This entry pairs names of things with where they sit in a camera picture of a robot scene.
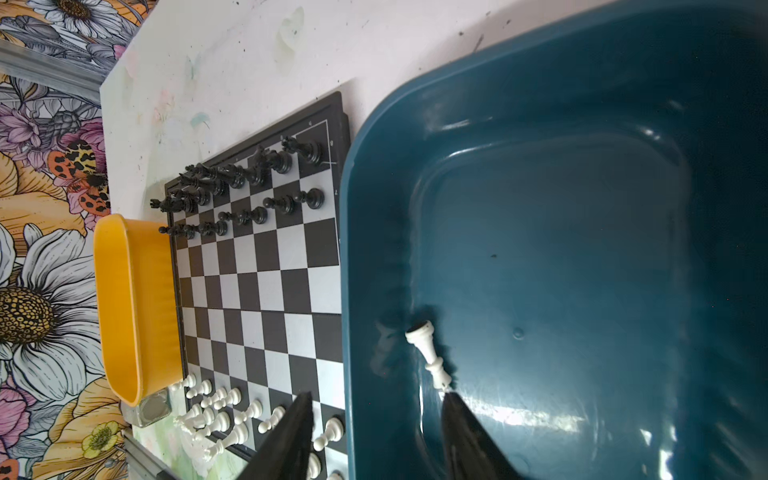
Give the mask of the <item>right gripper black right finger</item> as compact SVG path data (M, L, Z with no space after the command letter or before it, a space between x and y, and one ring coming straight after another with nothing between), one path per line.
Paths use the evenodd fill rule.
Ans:
M448 479L522 478L458 393L444 396L441 430Z

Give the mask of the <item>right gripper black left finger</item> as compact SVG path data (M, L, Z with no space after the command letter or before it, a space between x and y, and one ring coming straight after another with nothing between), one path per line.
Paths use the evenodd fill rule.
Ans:
M312 396L301 393L237 480L307 479L313 425Z

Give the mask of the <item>white chess piece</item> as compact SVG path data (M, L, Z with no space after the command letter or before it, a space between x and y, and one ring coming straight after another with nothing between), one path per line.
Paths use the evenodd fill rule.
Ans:
M427 320L407 330L405 338L423 356L426 362L425 368L432 376L433 388L447 391L451 386L452 377L445 370L443 358L436 352L434 332L434 325Z

